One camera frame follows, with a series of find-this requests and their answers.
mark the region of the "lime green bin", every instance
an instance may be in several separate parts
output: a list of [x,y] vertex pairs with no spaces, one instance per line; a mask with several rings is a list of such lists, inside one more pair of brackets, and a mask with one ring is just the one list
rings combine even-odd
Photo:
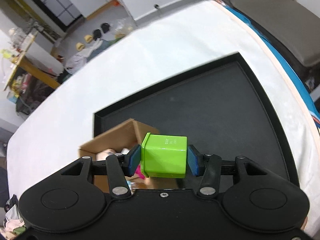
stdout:
[[141,172],[145,177],[184,178],[187,137],[147,133],[141,144]]

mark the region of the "peach colored trim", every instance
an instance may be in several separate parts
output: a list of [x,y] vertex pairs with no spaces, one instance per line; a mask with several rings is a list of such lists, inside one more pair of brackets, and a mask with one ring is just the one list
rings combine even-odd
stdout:
[[249,33],[252,36],[252,38],[255,39],[255,41],[259,44],[259,46],[264,51],[264,53],[270,58],[271,62],[276,67],[278,72],[281,74],[282,78],[284,79],[287,86],[291,90],[293,96],[295,97],[298,104],[300,105],[302,112],[303,112],[303,114],[309,124],[310,130],[313,135],[314,142],[315,142],[317,150],[318,150],[318,156],[319,156],[319,161],[320,161],[320,137],[319,137],[319,133],[317,131],[317,128],[316,128],[314,121],[311,117],[311,114],[310,114],[306,104],[304,103],[303,99],[301,98],[297,88],[295,87],[292,80],[289,78],[287,73],[282,68],[282,65],[280,64],[280,62],[276,59],[276,56],[273,55],[273,53],[270,51],[270,49],[267,47],[267,45],[261,40],[261,38],[257,35],[257,33],[255,33],[247,24],[245,24],[237,16],[235,16],[233,13],[228,11],[226,8],[224,8],[219,3],[215,2],[215,1],[211,1],[211,2],[214,6],[216,6],[218,9],[220,9],[225,14],[227,14],[230,18],[232,18],[235,22],[237,22],[244,30],[247,31],[247,33]]

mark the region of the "brown leather chair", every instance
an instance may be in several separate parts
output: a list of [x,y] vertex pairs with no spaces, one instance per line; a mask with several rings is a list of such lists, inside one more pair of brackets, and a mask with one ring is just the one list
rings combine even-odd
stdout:
[[301,80],[320,66],[320,18],[294,0],[223,0],[242,12]]

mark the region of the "white tablecloth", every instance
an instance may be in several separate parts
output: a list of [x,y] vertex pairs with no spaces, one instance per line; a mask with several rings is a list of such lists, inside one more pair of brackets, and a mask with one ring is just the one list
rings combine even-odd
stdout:
[[10,195],[21,194],[78,158],[92,138],[93,113],[139,90],[240,52],[273,104],[311,207],[306,231],[320,224],[320,139],[293,83],[261,39],[213,1],[136,30],[94,58],[23,123],[8,145]]

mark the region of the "black tray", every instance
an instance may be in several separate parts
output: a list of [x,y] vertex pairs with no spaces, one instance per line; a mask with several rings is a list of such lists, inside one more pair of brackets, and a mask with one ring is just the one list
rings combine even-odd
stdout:
[[[188,137],[201,153],[224,160],[244,155],[299,185],[283,128],[254,73],[239,53],[139,91],[95,113],[94,136],[134,118],[164,135]],[[187,170],[181,187],[196,188]],[[232,185],[222,176],[220,191]]]

